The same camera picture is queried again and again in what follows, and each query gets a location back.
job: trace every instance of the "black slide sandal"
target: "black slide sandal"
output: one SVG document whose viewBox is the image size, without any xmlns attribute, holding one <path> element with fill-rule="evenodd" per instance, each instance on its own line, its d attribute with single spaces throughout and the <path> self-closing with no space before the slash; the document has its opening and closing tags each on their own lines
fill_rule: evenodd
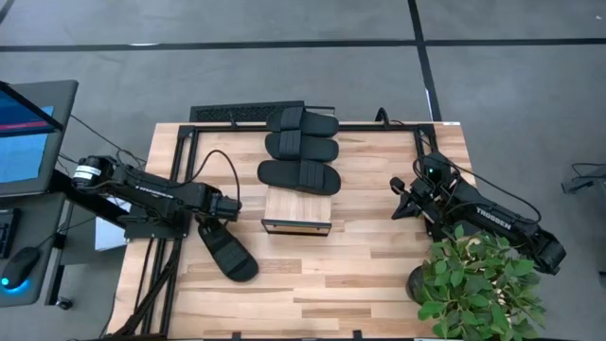
<svg viewBox="0 0 606 341">
<path fill-rule="evenodd" d="M 226 277 L 244 282 L 257 275 L 257 261 L 217 219 L 206 219 L 198 233 Z"/>
<path fill-rule="evenodd" d="M 271 133 L 265 136 L 265 149 L 277 160 L 333 161 L 339 145 L 328 138 L 303 135 L 300 130 Z"/>
<path fill-rule="evenodd" d="M 257 176 L 269 186 L 317 195 L 333 195 L 341 189 L 341 177 L 336 170 L 309 160 L 263 161 L 258 165 Z"/>
<path fill-rule="evenodd" d="M 331 116 L 310 113 L 303 107 L 286 108 L 280 114 L 271 114 L 267 117 L 267 129 L 275 133 L 299 129 L 305 135 L 331 137 L 339 131 L 339 120 Z"/>
</svg>

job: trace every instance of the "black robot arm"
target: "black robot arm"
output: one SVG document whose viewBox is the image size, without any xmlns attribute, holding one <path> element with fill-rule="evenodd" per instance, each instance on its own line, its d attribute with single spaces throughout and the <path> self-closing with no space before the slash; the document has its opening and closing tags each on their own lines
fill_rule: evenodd
<svg viewBox="0 0 606 341">
<path fill-rule="evenodd" d="M 401 196 L 392 219 L 423 214 L 427 233 L 435 241 L 446 237 L 444 229 L 465 222 L 507 238 L 520 254 L 535 260 L 537 271 L 558 273 L 566 252 L 538 221 L 521 217 L 482 196 L 442 154 L 431 153 L 421 161 L 419 177 L 412 182 L 410 191 L 404 189 L 399 178 L 391 180 L 392 189 Z"/>
<path fill-rule="evenodd" d="M 237 221 L 241 204 L 204 183 L 177 183 L 117 162 L 111 156 L 79 161 L 72 186 L 89 194 L 109 194 L 139 206 L 150 223 L 170 225 L 183 210 L 197 217 Z"/>
</svg>

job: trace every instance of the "computer mouse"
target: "computer mouse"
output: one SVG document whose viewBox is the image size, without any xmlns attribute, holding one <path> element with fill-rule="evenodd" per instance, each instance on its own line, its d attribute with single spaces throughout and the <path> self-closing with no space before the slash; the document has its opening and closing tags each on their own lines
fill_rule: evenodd
<svg viewBox="0 0 606 341">
<path fill-rule="evenodd" d="M 7 263 L 2 272 L 2 286 L 7 289 L 18 288 L 40 259 L 40 250 L 37 247 L 24 247 L 17 252 Z"/>
</svg>

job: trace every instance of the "keyboard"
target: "keyboard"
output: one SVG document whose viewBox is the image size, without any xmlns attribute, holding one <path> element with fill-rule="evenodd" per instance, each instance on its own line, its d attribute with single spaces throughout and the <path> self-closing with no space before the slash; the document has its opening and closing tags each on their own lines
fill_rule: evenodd
<svg viewBox="0 0 606 341">
<path fill-rule="evenodd" d="M 18 218 L 18 209 L 0 209 L 0 259 L 7 259 L 10 256 Z"/>
<path fill-rule="evenodd" d="M 189 114 L 190 122 L 265 122 L 274 113 L 286 108 L 303 107 L 303 100 L 281 102 L 242 103 L 227 105 L 193 106 Z"/>
</svg>

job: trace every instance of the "green plant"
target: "green plant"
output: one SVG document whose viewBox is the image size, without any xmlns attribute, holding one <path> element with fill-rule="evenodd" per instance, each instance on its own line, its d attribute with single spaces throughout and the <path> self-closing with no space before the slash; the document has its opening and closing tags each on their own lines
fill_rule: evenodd
<svg viewBox="0 0 606 341">
<path fill-rule="evenodd" d="M 462 239 L 463 227 L 431 245 L 422 264 L 423 304 L 419 319 L 437 320 L 443 338 L 502 341 L 537 337 L 528 322 L 544 326 L 544 308 L 531 291 L 539 283 L 534 261 L 511 257 L 505 238 L 478 233 Z"/>
</svg>

